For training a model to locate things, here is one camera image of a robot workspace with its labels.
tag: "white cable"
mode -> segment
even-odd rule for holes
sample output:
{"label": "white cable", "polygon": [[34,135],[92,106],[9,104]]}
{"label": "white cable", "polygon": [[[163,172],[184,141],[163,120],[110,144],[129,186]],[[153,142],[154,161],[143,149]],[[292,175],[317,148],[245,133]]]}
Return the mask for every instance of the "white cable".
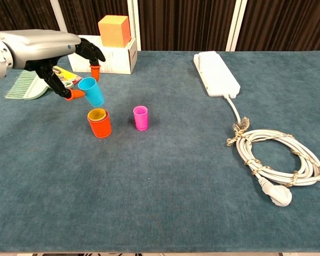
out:
{"label": "white cable", "polygon": [[[228,95],[224,95],[224,98],[230,103],[235,112],[237,122],[240,125],[242,121],[235,105]],[[274,186],[267,179],[288,187],[307,186],[320,181],[319,159],[293,136],[275,130],[253,130],[237,133],[237,128],[238,126],[236,125],[236,127],[234,127],[235,138],[231,139],[231,143],[236,141],[239,155],[244,160],[244,163],[250,167],[252,173],[258,178],[263,191],[271,197],[271,200],[276,205],[287,206],[292,199],[292,195],[286,187],[281,185]],[[300,169],[294,173],[285,173],[275,171],[269,166],[263,166],[262,163],[254,157],[251,148],[254,142],[269,139],[285,144],[294,152],[294,154],[298,155],[301,161]]]}

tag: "table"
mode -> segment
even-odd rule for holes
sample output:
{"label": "table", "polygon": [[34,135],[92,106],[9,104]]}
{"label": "table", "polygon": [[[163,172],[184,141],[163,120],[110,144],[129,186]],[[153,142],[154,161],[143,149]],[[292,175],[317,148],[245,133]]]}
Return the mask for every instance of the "table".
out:
{"label": "table", "polygon": [[[207,96],[193,55],[140,52],[132,75],[101,75],[113,126],[103,140],[85,99],[6,100],[20,72],[0,80],[1,252],[320,251],[320,182],[275,206],[226,146],[233,112]],[[293,134],[320,159],[320,51],[220,55],[250,128]],[[136,105],[149,109],[146,132]],[[300,164],[272,141],[253,150],[277,170]]]}

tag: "orange block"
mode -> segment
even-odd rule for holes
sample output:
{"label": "orange block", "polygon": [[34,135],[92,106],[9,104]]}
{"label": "orange block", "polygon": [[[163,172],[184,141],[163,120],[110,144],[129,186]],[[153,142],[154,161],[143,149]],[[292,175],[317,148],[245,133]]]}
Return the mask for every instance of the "orange block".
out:
{"label": "orange block", "polygon": [[106,15],[98,22],[103,46],[125,48],[130,41],[128,16]]}

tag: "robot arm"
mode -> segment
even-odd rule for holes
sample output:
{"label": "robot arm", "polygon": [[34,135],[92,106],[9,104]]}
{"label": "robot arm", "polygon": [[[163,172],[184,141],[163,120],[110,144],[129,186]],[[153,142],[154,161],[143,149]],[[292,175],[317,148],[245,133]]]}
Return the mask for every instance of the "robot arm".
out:
{"label": "robot arm", "polygon": [[62,56],[74,52],[92,66],[105,61],[97,46],[74,34],[42,29],[0,31],[0,78],[11,68],[35,71],[56,94],[72,99],[73,90],[64,87],[52,67]]}

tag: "plastic cup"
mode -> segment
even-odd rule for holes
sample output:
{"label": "plastic cup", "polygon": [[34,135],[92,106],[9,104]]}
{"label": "plastic cup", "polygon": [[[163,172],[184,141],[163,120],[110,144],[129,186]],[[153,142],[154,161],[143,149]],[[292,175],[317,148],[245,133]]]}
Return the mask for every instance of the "plastic cup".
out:
{"label": "plastic cup", "polygon": [[92,132],[97,138],[103,139],[111,134],[109,112],[103,108],[95,108],[87,115]]}
{"label": "plastic cup", "polygon": [[93,106],[93,107],[99,107],[102,106],[105,102],[105,98],[103,97],[103,93],[98,86],[98,83],[96,82],[95,78],[93,77],[86,77],[83,78],[79,84],[78,88],[85,92],[85,97],[87,101]]}
{"label": "plastic cup", "polygon": [[148,109],[145,106],[136,106],[133,109],[135,125],[139,131],[148,128]]}

